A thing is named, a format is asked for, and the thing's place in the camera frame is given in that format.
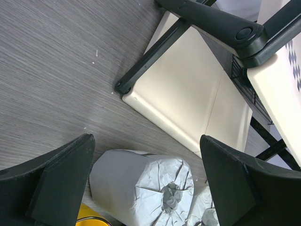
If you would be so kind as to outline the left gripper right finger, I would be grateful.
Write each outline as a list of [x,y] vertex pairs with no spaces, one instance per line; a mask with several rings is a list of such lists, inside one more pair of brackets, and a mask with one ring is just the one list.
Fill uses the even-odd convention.
[[301,173],[275,166],[207,135],[200,139],[221,226],[299,226]]

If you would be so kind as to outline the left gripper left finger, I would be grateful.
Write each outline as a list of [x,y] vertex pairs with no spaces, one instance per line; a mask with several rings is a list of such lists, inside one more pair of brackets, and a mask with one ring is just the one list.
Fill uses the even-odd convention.
[[95,151],[83,134],[0,172],[2,226],[74,226]]

